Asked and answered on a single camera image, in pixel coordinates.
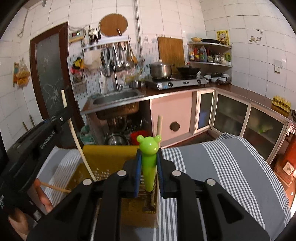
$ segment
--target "plastic bag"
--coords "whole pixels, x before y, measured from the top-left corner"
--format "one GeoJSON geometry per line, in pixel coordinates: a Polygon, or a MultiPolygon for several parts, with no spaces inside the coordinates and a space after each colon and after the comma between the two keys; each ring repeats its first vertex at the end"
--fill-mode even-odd
{"type": "Polygon", "coordinates": [[[19,71],[16,74],[16,76],[17,76],[17,85],[19,87],[26,86],[29,83],[31,73],[29,72],[28,67],[26,66],[23,58],[20,61],[19,71]]]}

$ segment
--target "glass cabinet door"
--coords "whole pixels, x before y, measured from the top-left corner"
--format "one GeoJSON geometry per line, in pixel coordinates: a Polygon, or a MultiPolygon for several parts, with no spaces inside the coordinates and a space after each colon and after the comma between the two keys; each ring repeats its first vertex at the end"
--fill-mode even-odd
{"type": "Polygon", "coordinates": [[[239,136],[242,130],[248,105],[218,94],[216,115],[213,127],[220,132],[239,136]]]}
{"type": "Polygon", "coordinates": [[[284,124],[252,107],[243,137],[267,160],[284,124]]]}
{"type": "Polygon", "coordinates": [[[213,91],[203,93],[201,91],[199,96],[199,117],[197,123],[197,130],[208,126],[210,123],[212,103],[213,103],[213,91]]]}

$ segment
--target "red container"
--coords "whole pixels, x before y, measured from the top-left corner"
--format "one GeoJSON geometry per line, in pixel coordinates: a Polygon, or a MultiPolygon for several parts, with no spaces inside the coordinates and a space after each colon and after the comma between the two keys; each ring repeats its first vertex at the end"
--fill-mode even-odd
{"type": "Polygon", "coordinates": [[[139,135],[142,135],[144,137],[148,137],[149,136],[149,132],[148,131],[136,131],[136,132],[133,132],[131,134],[131,143],[134,145],[134,146],[138,146],[140,143],[137,142],[137,137],[139,135]]]}

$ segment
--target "green plastic stick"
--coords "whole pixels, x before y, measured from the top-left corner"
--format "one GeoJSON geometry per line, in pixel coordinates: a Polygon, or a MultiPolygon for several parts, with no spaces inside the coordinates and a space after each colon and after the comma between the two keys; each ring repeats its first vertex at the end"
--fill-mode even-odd
{"type": "Polygon", "coordinates": [[[143,137],[138,136],[137,141],[140,143],[142,152],[142,172],[144,176],[145,189],[147,192],[153,191],[154,179],[156,175],[156,153],[159,149],[158,143],[161,136],[143,137]]]}

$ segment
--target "countertop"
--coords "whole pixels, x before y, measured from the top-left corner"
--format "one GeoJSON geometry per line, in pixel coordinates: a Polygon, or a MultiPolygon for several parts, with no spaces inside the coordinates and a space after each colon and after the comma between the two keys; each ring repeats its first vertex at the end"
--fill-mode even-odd
{"type": "MultiPolygon", "coordinates": [[[[173,88],[173,89],[166,89],[166,90],[155,90],[155,89],[151,89],[151,88],[142,88],[142,89],[138,89],[138,90],[143,93],[143,96],[139,96],[138,98],[131,99],[128,102],[119,101],[116,103],[105,104],[104,106],[100,106],[99,108],[98,108],[98,106],[95,106],[92,104],[92,98],[89,97],[87,99],[84,107],[81,110],[81,114],[82,115],[89,114],[89,113],[93,113],[96,111],[121,106],[124,104],[130,104],[130,103],[135,103],[135,102],[139,102],[139,101],[160,98],[160,97],[164,97],[168,94],[172,95],[172,94],[177,94],[177,93],[186,92],[186,91],[192,92],[195,90],[198,91],[198,90],[207,90],[207,89],[214,89],[214,88],[219,88],[223,91],[230,92],[231,94],[237,95],[238,98],[240,96],[244,97],[248,100],[251,100],[252,102],[256,102],[256,103],[258,103],[270,110],[273,110],[277,113],[281,112],[280,108],[274,106],[271,103],[271,99],[264,97],[262,95],[259,95],[255,92],[240,88],[235,85],[219,85],[219,84],[215,84],[215,83],[209,83],[209,84],[206,84],[205,87],[203,85],[198,85],[198,86],[195,85],[195,86],[180,87],[180,88],[173,88]]],[[[284,114],[284,115],[282,115],[283,117],[285,117],[290,123],[293,123],[291,113],[288,114],[286,112],[283,112],[283,114],[284,114]]]]}

